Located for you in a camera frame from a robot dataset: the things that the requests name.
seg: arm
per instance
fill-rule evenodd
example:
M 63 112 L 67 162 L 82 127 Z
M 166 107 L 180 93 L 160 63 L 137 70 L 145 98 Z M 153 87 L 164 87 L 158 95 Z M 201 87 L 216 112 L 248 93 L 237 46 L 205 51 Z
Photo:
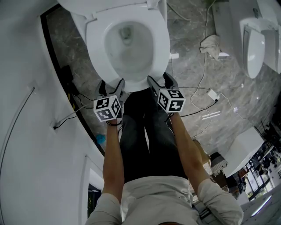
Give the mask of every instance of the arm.
M 111 120 L 110 123 L 116 124 L 116 120 Z M 114 195 L 121 203 L 124 169 L 117 127 L 108 125 L 106 140 L 103 167 L 104 189 L 102 193 Z
M 195 193 L 198 194 L 198 187 L 201 182 L 210 177 L 202 165 L 200 151 L 189 136 L 179 113 L 175 113 L 171 117 L 171 122 L 181 164 Z

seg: person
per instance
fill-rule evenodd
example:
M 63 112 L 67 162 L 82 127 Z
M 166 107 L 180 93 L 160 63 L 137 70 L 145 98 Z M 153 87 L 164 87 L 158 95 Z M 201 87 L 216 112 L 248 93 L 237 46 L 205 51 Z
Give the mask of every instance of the person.
M 86 225 L 198 224 L 189 183 L 223 224 L 241 224 L 242 209 L 211 181 L 180 115 L 165 122 L 168 114 L 156 100 L 150 88 L 127 98 L 120 143 L 117 122 L 109 121 L 104 188 Z

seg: toilet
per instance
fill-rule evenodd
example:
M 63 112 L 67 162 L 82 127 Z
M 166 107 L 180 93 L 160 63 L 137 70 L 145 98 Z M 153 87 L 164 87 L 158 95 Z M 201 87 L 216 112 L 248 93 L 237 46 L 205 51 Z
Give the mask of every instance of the toilet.
M 166 0 L 59 0 L 71 12 L 98 75 L 124 91 L 159 80 L 170 55 Z
M 265 63 L 281 73 L 281 5 L 277 0 L 229 0 L 213 5 L 221 51 L 250 77 Z

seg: white shirt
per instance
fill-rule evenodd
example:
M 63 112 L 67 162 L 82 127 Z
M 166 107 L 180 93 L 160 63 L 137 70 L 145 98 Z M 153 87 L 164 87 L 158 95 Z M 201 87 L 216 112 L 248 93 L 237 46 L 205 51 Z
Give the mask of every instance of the white shirt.
M 243 211 L 236 199 L 210 179 L 198 188 L 198 198 L 226 225 L 239 225 Z M 200 223 L 192 207 L 189 181 L 175 176 L 145 177 L 124 185 L 121 206 L 111 194 L 102 194 L 86 225 L 158 225 Z

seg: marble floor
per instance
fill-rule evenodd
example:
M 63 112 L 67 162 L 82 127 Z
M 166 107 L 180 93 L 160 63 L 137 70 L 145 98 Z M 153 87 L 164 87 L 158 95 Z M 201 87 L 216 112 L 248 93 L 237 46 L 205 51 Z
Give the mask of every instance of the marble floor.
M 198 87 L 204 73 L 204 54 L 199 48 L 205 37 L 206 9 L 210 0 L 169 0 L 169 3 L 190 19 L 185 21 L 168 8 L 171 54 L 178 54 L 179 58 L 170 60 L 166 71 L 183 87 L 187 101 L 181 115 L 186 115 L 198 111 L 191 103 L 195 89 L 187 87 Z M 70 13 L 59 8 L 48 15 L 47 22 L 59 65 L 70 65 L 79 92 L 93 98 L 101 79 L 90 62 L 86 45 Z M 215 26 L 210 10 L 207 36 L 212 34 L 215 34 Z M 218 103 L 209 109 L 210 113 L 220 112 L 212 121 L 203 120 L 202 116 L 208 114 L 206 111 L 183 118 L 190 135 L 196 136 L 207 153 L 219 151 L 224 154 L 240 133 L 253 125 L 261 130 L 260 121 L 267 123 L 270 120 L 281 91 L 281 75 L 263 65 L 260 74 L 252 80 L 243 74 L 234 58 L 216 61 L 206 56 L 205 76 L 200 87 L 203 89 L 192 98 L 198 108 L 206 108 L 213 103 L 206 94 L 206 89 L 212 88 L 226 96 L 239 113 L 234 113 L 228 100 L 221 95 Z M 89 100 L 82 98 L 82 102 L 87 104 Z M 94 135 L 106 134 L 105 124 L 98 121 L 92 110 L 82 109 L 82 114 Z

